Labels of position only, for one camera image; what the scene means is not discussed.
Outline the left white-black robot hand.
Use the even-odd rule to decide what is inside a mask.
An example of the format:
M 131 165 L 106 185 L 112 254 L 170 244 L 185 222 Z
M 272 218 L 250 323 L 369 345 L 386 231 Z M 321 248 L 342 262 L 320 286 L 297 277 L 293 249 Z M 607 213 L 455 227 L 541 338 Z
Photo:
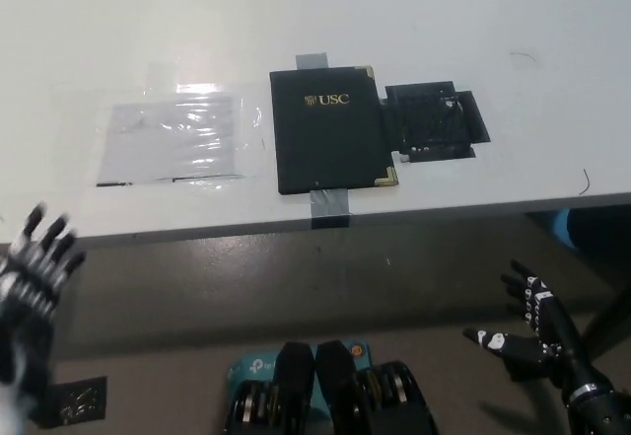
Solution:
M 45 216 L 40 203 L 1 256 L 1 321 L 10 327 L 27 323 L 49 325 L 70 277 L 84 264 L 87 253 L 77 247 L 77 235 L 62 214 L 36 238 Z

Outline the right white-black robot hand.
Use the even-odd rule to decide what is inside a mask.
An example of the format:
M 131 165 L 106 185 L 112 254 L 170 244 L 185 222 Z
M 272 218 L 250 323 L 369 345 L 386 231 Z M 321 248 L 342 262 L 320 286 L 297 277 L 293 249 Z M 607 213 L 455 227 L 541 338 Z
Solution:
M 507 309 L 524 320 L 533 336 L 468 327 L 464 337 L 500 358 L 512 381 L 547 379 L 562 391 L 567 404 L 612 392 L 612 383 L 593 366 L 581 335 L 553 291 L 515 259 L 511 269 L 511 274 L 501 275 L 506 292 L 515 299 Z

